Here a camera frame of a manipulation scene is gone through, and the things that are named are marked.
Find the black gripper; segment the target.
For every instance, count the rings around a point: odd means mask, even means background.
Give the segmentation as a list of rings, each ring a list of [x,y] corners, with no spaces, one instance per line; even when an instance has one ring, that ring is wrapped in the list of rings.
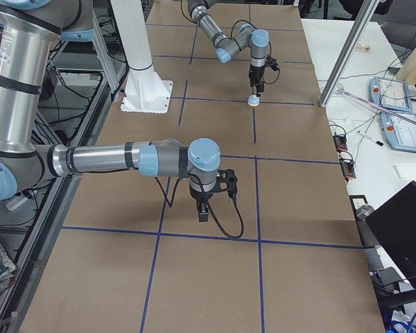
[[[208,184],[200,184],[195,178],[189,179],[189,190],[190,195],[194,198],[197,203],[198,221],[208,222],[209,219],[209,208],[206,204],[206,200],[209,200],[214,195],[216,189],[216,181]]]
[[[265,66],[250,65],[248,77],[250,79],[250,87],[256,97],[260,97],[264,91],[263,75],[265,72]]]

